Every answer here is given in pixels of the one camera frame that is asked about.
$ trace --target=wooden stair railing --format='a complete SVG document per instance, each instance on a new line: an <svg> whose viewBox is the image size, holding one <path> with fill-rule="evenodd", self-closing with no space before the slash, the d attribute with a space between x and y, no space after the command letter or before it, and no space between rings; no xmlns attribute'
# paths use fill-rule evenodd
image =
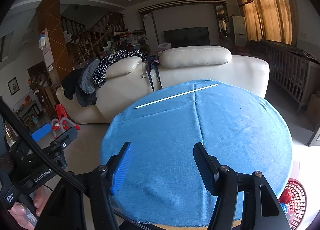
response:
<svg viewBox="0 0 320 230"><path fill-rule="evenodd" d="M76 43L80 35L85 33L85 25L74 20L61 16L62 31L71 33L71 42Z"/></svg>
<svg viewBox="0 0 320 230"><path fill-rule="evenodd" d="M107 12L92 28L79 35L79 42L68 48L74 64L80 64L93 57L99 57L114 32L124 32L123 14Z"/></svg>

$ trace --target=crib railing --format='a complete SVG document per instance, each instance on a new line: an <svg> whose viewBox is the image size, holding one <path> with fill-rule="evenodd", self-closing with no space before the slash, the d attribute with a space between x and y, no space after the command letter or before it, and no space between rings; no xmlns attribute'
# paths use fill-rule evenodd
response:
<svg viewBox="0 0 320 230"><path fill-rule="evenodd" d="M309 61L276 47L265 47L270 66L270 78L298 103L301 103L305 85L308 84Z"/></svg>

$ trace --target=black and white floral cloth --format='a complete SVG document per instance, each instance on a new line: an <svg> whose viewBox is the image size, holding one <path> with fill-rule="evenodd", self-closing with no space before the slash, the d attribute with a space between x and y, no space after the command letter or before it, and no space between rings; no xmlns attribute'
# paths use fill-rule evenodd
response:
<svg viewBox="0 0 320 230"><path fill-rule="evenodd" d="M101 60L100 64L97 66L96 70L93 73L93 84L101 88L106 82L107 68L109 68L112 64L118 62L119 60L132 56L140 57L143 62L147 61L147 56L136 49L132 51L119 50L113 54L107 55Z"/></svg>

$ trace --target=flat screen tv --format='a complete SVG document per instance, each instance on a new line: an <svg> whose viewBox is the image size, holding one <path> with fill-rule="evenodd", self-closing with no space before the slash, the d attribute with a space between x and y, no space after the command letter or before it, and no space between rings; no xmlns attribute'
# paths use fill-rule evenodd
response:
<svg viewBox="0 0 320 230"><path fill-rule="evenodd" d="M191 27L164 31L164 39L172 48L210 45L208 27Z"/></svg>

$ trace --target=metal screw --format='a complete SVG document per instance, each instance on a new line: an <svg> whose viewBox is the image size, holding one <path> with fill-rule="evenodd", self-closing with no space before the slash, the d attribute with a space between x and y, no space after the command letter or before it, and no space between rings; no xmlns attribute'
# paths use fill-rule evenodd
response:
<svg viewBox="0 0 320 230"><path fill-rule="evenodd" d="M262 177L262 172L261 171L255 171L254 174L257 176L257 177Z"/></svg>
<svg viewBox="0 0 320 230"><path fill-rule="evenodd" d="M223 171L223 172L228 172L229 171L229 167L228 166L226 166L226 165L221 165L221 170Z"/></svg>
<svg viewBox="0 0 320 230"><path fill-rule="evenodd" d="M98 171L104 172L108 167L106 165L99 165L98 166Z"/></svg>

